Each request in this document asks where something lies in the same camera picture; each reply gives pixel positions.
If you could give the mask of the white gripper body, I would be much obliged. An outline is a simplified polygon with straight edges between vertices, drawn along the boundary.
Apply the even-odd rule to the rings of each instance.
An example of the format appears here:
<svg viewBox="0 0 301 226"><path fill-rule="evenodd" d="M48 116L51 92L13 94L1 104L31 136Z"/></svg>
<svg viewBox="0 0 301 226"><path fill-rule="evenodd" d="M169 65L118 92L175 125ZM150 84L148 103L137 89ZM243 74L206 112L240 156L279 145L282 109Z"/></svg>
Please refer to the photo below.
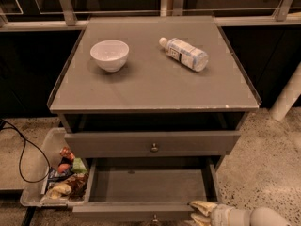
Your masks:
<svg viewBox="0 0 301 226"><path fill-rule="evenodd" d="M211 212L210 219L212 226L234 226L231 219L231 212L234 207L227 206L225 204L218 204L216 208Z"/></svg>

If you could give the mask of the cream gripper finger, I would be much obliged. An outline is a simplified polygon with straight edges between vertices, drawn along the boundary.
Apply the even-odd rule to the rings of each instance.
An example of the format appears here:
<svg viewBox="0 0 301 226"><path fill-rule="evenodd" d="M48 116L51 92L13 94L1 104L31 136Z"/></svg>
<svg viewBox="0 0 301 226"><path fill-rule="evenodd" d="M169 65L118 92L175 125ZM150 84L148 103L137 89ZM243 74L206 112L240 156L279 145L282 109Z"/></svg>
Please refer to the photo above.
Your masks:
<svg viewBox="0 0 301 226"><path fill-rule="evenodd" d="M189 203L195 209L198 209L200 213L204 216L208 217L213 210L217 207L217 204L214 202L206 202L206 201L192 201Z"/></svg>
<svg viewBox="0 0 301 226"><path fill-rule="evenodd" d="M192 213L191 218L198 226L211 226L211 220L201 214Z"/></svg>

